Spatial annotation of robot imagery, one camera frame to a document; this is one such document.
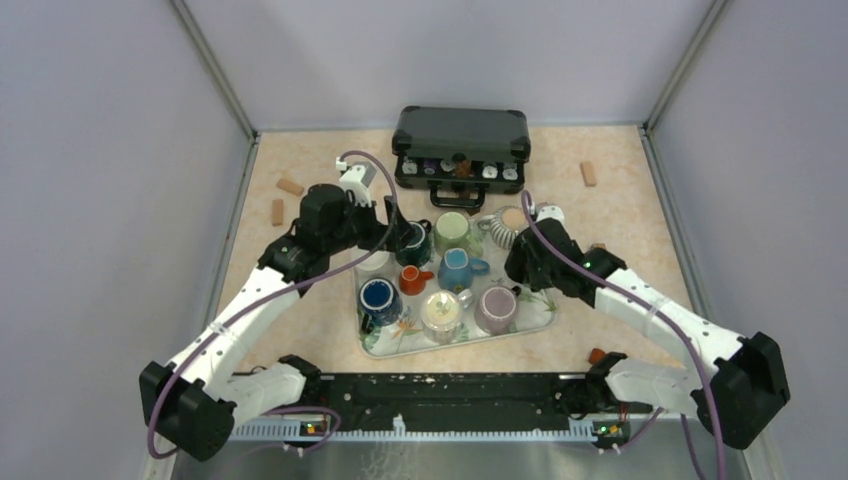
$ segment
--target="small bottle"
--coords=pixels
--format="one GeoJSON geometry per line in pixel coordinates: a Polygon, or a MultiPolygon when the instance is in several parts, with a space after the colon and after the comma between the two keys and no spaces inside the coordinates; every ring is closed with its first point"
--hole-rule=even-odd
{"type": "Polygon", "coordinates": [[[483,164],[483,178],[494,179],[498,178],[498,166],[494,162],[486,162],[483,164]]]}
{"type": "Polygon", "coordinates": [[[504,180],[518,180],[518,170],[516,170],[515,165],[504,165],[504,180]]]}
{"type": "Polygon", "coordinates": [[[454,162],[450,158],[442,160],[439,165],[441,165],[442,170],[444,170],[445,172],[452,172],[453,169],[456,168],[456,162],[454,162]]]}
{"type": "Polygon", "coordinates": [[[415,160],[406,159],[403,161],[403,165],[401,166],[403,173],[407,175],[415,175],[418,173],[418,164],[415,163],[415,160]]]}
{"type": "Polygon", "coordinates": [[[435,175],[439,168],[439,162],[436,159],[428,158],[424,160],[424,173],[426,175],[435,175]]]}

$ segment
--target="light green mug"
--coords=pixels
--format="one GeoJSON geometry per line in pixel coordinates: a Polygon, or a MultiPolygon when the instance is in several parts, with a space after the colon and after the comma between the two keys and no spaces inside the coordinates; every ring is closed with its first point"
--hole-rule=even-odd
{"type": "Polygon", "coordinates": [[[433,226],[436,253],[445,256],[451,248],[462,248],[472,257],[483,255],[483,245],[471,232],[471,223],[461,213],[443,213],[433,226]]]}

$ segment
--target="white mug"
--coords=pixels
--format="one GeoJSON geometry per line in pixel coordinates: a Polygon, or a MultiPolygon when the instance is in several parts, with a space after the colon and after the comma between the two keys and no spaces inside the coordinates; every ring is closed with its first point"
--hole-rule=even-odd
{"type": "MultiPolygon", "coordinates": [[[[350,259],[356,260],[368,253],[368,250],[359,248],[351,249],[350,259]]],[[[395,262],[391,259],[392,254],[385,250],[378,250],[374,255],[368,257],[364,262],[356,266],[359,281],[365,281],[374,277],[393,278],[395,274],[395,262]]]]}
{"type": "Polygon", "coordinates": [[[520,208],[507,205],[491,215],[483,216],[477,221],[477,226],[481,230],[488,231],[497,246],[509,250],[518,234],[527,228],[527,221],[520,208]]]}

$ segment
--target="cup rim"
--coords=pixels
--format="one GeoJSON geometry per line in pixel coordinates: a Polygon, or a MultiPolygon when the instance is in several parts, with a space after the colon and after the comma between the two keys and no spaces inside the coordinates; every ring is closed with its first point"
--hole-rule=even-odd
{"type": "Polygon", "coordinates": [[[389,283],[388,280],[385,280],[385,279],[382,279],[382,278],[372,278],[371,280],[368,280],[367,282],[362,284],[362,288],[359,289],[359,301],[360,301],[360,303],[362,303],[362,305],[365,308],[370,308],[371,310],[377,310],[377,311],[382,310],[382,309],[388,307],[389,305],[391,305],[392,301],[394,301],[394,299],[395,299],[395,290],[394,290],[394,288],[392,288],[392,284],[389,283]],[[365,301],[365,288],[368,287],[371,284],[374,284],[374,283],[382,283],[382,284],[385,284],[387,287],[389,287],[389,298],[388,298],[388,300],[386,300],[386,303],[380,305],[379,307],[373,307],[368,302],[365,301]]]}
{"type": "Polygon", "coordinates": [[[445,255],[442,257],[442,259],[444,259],[444,261],[445,261],[445,266],[447,266],[451,270],[455,270],[455,269],[458,269],[458,268],[467,267],[468,263],[471,261],[471,255],[469,255],[468,252],[466,252],[464,248],[456,247],[456,248],[449,248],[449,249],[445,250],[445,255]],[[462,253],[465,254],[465,263],[463,263],[462,265],[451,265],[451,262],[448,261],[448,254],[450,252],[454,251],[454,250],[460,250],[462,253]]]}
{"type": "Polygon", "coordinates": [[[424,240],[427,238],[427,230],[424,230],[424,226],[421,225],[418,222],[409,222],[409,224],[413,225],[415,227],[418,227],[418,229],[421,230],[421,240],[418,240],[414,244],[409,244],[409,245],[407,245],[403,248],[416,248],[416,247],[420,246],[422,243],[424,243],[424,240]]]}
{"type": "MultiPolygon", "coordinates": [[[[368,253],[368,250],[363,250],[363,254],[368,253]]],[[[379,270],[383,268],[386,263],[389,261],[389,252],[385,250],[377,250],[373,255],[368,257],[364,262],[361,262],[356,265],[356,268],[363,272],[373,272],[375,270],[379,270]]]]}
{"type": "Polygon", "coordinates": [[[480,295],[479,304],[480,308],[483,309],[483,313],[485,313],[489,317],[497,319],[509,318],[509,316],[515,313],[515,310],[518,308],[518,300],[515,298],[515,295],[512,293],[512,290],[501,285],[495,285],[494,287],[488,288],[485,292],[483,292],[483,295],[480,295]],[[503,290],[509,293],[512,297],[512,308],[506,315],[495,315],[494,313],[490,312],[488,308],[486,308],[486,297],[488,297],[489,294],[495,290],[503,290]]]}
{"type": "Polygon", "coordinates": [[[459,212],[445,212],[445,213],[441,214],[439,216],[439,218],[436,219],[436,224],[433,226],[433,228],[435,228],[436,231],[438,231],[439,235],[441,235],[442,237],[444,237],[447,240],[458,240],[458,239],[460,239],[460,238],[462,238],[462,237],[464,237],[465,235],[468,234],[468,232],[471,230],[471,223],[468,221],[467,218],[465,218],[459,212]],[[456,236],[449,236],[449,235],[446,235],[444,231],[440,230],[439,229],[439,222],[441,222],[442,219],[446,218],[446,217],[448,218],[448,220],[450,220],[450,218],[453,218],[453,217],[462,219],[462,221],[465,222],[465,226],[462,229],[462,233],[460,233],[459,235],[456,235],[456,236]]]}
{"type": "Polygon", "coordinates": [[[429,328],[430,330],[436,332],[449,332],[462,323],[462,310],[465,309],[462,307],[462,302],[459,301],[459,297],[455,293],[451,292],[450,290],[439,290],[437,292],[431,293],[430,295],[427,295],[427,298],[423,302],[421,302],[421,306],[419,307],[419,316],[421,317],[421,323],[423,323],[424,326],[429,328]],[[446,294],[447,296],[449,296],[454,302],[454,304],[460,309],[460,313],[456,316],[456,319],[454,319],[454,321],[451,323],[433,323],[425,314],[427,303],[430,302],[430,299],[439,294],[446,294]]]}
{"type": "Polygon", "coordinates": [[[421,270],[418,267],[416,267],[415,265],[407,265],[407,266],[403,267],[403,269],[400,271],[400,278],[406,280],[407,282],[411,282],[411,281],[415,280],[420,275],[421,275],[421,270]],[[409,269],[415,270],[415,276],[412,277],[412,278],[409,278],[409,277],[406,276],[406,271],[409,270],[409,269]]]}

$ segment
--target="wooden block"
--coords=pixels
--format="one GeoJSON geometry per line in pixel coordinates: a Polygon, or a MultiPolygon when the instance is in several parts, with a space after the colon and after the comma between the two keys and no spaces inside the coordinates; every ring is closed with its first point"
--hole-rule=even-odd
{"type": "Polygon", "coordinates": [[[283,224],[284,220],[283,200],[280,198],[274,199],[271,202],[271,225],[278,227],[283,224]]]}
{"type": "Polygon", "coordinates": [[[600,348],[593,348],[592,353],[589,354],[589,363],[592,365],[597,365],[601,363],[601,360],[606,356],[606,352],[601,350],[600,348]]]}
{"type": "Polygon", "coordinates": [[[583,174],[583,185],[594,187],[598,184],[598,178],[595,176],[595,167],[592,162],[580,162],[580,173],[583,174]]]}
{"type": "Polygon", "coordinates": [[[303,187],[286,178],[281,178],[277,181],[277,188],[285,190],[292,195],[297,195],[298,197],[303,195],[303,187]]]}

